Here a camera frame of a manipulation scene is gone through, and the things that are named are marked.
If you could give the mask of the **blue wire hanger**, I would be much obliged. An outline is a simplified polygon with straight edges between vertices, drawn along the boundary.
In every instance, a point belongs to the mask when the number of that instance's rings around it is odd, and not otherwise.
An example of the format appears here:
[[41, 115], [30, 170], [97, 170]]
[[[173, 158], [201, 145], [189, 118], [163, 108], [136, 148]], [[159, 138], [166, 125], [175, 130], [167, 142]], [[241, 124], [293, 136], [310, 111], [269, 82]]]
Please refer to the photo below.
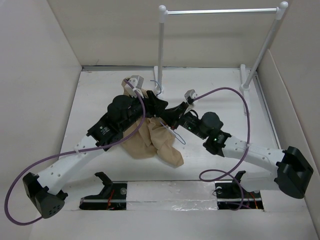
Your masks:
[[[162, 99], [162, 93], [163, 93], [163, 88], [161, 87], [161, 85], [158, 83], [157, 80], [150, 80], [151, 82], [154, 82], [155, 87], [154, 87], [154, 94], [158, 99]], [[183, 137], [175, 132], [174, 130], [172, 130], [169, 125], [167, 123], [165, 123], [165, 121], [163, 119], [160, 120], [160, 124], [166, 128], [166, 130], [168, 132], [170, 132], [171, 134], [174, 135], [175, 139], [177, 139], [181, 144], [186, 145], [186, 141], [183, 139]]]

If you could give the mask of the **beige t shirt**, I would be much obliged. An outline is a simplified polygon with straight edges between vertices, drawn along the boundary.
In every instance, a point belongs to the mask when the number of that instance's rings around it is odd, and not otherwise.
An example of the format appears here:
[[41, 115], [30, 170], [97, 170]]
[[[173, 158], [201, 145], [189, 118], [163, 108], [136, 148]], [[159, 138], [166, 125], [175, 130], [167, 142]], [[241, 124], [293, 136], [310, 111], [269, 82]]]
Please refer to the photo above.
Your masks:
[[182, 154], [173, 146], [175, 136], [166, 128], [166, 123], [161, 118], [152, 117], [144, 120], [139, 118], [123, 133], [123, 136], [127, 137], [139, 124], [142, 124], [139, 130], [121, 143], [132, 158], [140, 160], [158, 156], [173, 168], [184, 164]]

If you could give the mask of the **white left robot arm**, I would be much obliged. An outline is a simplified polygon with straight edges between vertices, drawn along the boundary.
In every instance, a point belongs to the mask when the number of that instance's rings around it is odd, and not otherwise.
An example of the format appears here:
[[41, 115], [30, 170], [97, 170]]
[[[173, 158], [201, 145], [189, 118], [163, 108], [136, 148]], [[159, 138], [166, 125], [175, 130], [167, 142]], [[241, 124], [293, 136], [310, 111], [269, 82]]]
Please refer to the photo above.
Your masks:
[[86, 164], [127, 140], [124, 132], [137, 121], [161, 116], [168, 102], [156, 97], [151, 90], [146, 94], [146, 97], [116, 96], [73, 151], [62, 153], [46, 169], [23, 177], [25, 192], [42, 218], [51, 218], [62, 209], [68, 196], [62, 188]]

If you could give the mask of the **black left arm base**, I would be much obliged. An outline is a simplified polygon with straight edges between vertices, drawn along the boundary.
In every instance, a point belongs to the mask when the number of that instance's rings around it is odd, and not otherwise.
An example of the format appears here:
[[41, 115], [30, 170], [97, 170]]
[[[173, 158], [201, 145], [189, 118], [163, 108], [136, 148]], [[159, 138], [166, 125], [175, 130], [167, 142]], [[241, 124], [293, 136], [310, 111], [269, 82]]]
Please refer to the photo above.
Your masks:
[[104, 172], [94, 174], [98, 177], [103, 188], [99, 194], [82, 197], [79, 209], [85, 211], [123, 211], [127, 209], [128, 183], [113, 182]]

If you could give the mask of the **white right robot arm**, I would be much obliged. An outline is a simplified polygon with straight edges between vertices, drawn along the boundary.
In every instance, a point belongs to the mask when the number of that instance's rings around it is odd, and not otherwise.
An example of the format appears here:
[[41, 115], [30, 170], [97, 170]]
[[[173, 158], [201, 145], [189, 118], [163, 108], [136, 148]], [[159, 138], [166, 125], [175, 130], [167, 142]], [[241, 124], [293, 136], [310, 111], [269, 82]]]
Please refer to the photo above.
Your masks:
[[263, 172], [239, 171], [231, 191], [237, 197], [247, 192], [280, 190], [284, 194], [302, 199], [314, 173], [302, 152], [293, 146], [286, 150], [247, 144], [245, 141], [222, 131], [223, 122], [214, 112], [206, 112], [201, 118], [187, 110], [188, 105], [163, 109], [159, 116], [173, 130], [182, 126], [203, 139], [204, 148], [213, 155], [245, 162], [264, 169]]

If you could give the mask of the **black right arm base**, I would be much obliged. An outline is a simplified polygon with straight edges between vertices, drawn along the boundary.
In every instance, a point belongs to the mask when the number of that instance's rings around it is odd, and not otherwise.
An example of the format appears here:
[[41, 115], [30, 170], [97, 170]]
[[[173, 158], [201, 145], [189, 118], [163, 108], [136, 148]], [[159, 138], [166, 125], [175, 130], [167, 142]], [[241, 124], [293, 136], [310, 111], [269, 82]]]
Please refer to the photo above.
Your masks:
[[214, 181], [215, 190], [212, 195], [216, 197], [218, 210], [264, 210], [261, 193], [246, 191], [240, 188], [241, 177], [245, 171], [239, 171], [235, 177]]

